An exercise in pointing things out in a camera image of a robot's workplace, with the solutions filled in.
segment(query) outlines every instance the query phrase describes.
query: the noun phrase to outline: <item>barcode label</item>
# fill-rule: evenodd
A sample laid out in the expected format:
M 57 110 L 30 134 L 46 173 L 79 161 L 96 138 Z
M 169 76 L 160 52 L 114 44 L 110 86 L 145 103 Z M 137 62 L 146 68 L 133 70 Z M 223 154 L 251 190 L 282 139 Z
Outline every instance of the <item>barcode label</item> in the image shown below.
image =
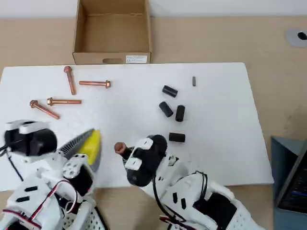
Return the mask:
M 126 56 L 126 63 L 138 63 L 138 64 L 144 64 L 147 62 L 147 56 L 145 55 L 127 55 Z

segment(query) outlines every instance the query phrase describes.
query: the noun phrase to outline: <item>copper bolt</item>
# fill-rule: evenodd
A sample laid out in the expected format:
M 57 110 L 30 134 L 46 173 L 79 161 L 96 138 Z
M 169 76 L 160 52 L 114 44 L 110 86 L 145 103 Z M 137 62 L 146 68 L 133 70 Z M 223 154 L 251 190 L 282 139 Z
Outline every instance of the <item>copper bolt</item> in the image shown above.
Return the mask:
M 72 77 L 72 74 L 71 74 L 71 72 L 72 72 L 71 67 L 70 66 L 65 66 L 64 72 L 67 74 L 69 86 L 71 88 L 71 94 L 72 95 L 76 95 L 75 84 L 74 84 L 73 77 Z
M 41 105 L 38 103 L 37 100 L 32 100 L 32 101 L 30 101 L 30 106 L 31 106 L 31 108 L 37 108 L 37 109 L 39 109 L 40 111 L 43 111 L 44 113 L 46 113 L 46 114 L 52 116 L 52 117 L 55 118 L 55 119 L 59 119 L 59 115 L 57 115 L 56 113 L 54 113 L 54 112 L 48 110 L 47 108 L 41 106 Z
M 79 81 L 80 85 L 93 85 L 93 86 L 105 86 L 106 89 L 111 87 L 111 82 L 109 80 L 106 81 Z
M 47 104 L 53 106 L 54 104 L 81 104 L 82 100 L 54 100 L 52 97 L 47 99 Z
M 114 151 L 115 153 L 119 155 L 123 154 L 126 148 L 127 148 L 127 145 L 124 142 L 117 142 L 114 145 Z

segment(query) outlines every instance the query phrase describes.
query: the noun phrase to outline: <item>wooden table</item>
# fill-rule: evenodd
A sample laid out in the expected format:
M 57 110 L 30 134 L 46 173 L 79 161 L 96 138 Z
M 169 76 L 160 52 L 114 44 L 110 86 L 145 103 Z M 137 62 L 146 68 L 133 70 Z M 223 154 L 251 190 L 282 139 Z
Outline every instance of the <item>wooden table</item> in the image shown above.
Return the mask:
M 271 135 L 307 136 L 307 49 L 286 43 L 289 28 L 307 30 L 307 16 L 153 19 L 152 62 L 244 62 L 270 153 Z M 0 20 L 0 69 L 74 64 L 73 30 L 72 19 Z M 257 223 L 273 229 L 271 185 L 231 189 Z M 10 194 L 0 193 L 1 207 Z M 100 189 L 96 198 L 112 230 L 166 229 L 155 201 L 138 188 Z

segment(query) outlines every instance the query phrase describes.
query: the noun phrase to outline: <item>metal rod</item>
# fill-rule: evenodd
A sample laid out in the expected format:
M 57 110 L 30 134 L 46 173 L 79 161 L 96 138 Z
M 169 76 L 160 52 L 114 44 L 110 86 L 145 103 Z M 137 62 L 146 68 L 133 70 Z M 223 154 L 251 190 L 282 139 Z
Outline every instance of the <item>metal rod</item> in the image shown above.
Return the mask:
M 47 99 L 47 104 L 53 106 L 54 104 L 81 104 L 82 100 L 55 100 L 52 97 Z
M 72 95 L 76 95 L 75 84 L 74 84 L 72 73 L 71 73 L 72 72 L 71 67 L 70 66 L 65 66 L 64 72 L 67 74 L 69 87 L 71 88 L 71 94 Z
M 93 85 L 93 86 L 105 86 L 107 89 L 111 87 L 111 82 L 109 80 L 106 81 L 79 81 L 80 85 Z
M 42 111 L 42 112 L 48 114 L 49 116 L 52 116 L 52 117 L 55 118 L 55 119 L 59 119 L 59 118 L 60 118 L 60 116 L 59 116 L 58 114 L 56 114 L 56 113 L 50 111 L 49 109 L 47 109 L 47 108 L 41 106 L 41 105 L 38 103 L 38 101 L 36 101 L 36 100 L 30 101 L 30 106 L 31 106 L 31 108 L 37 108 L 37 109 L 39 109 L 40 111 Z

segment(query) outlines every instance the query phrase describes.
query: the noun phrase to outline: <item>round gray object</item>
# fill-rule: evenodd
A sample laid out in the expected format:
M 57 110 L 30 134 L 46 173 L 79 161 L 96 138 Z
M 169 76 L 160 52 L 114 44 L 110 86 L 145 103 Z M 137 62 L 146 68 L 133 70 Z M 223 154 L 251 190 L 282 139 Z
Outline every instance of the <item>round gray object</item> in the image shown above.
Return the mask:
M 295 47 L 307 47 L 307 31 L 290 29 L 285 32 L 287 42 Z

